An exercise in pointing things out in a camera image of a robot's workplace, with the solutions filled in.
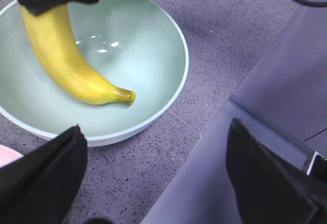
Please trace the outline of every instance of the yellow banana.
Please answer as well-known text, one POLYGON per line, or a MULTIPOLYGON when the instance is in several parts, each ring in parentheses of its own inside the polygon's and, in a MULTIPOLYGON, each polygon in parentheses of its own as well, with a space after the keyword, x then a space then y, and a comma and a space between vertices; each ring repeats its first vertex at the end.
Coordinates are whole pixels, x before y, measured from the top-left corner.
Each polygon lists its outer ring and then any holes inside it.
POLYGON ((131 103, 135 93, 119 88, 84 59, 73 35, 68 4, 34 16, 21 6, 22 17, 35 55, 62 89, 85 103, 131 103))

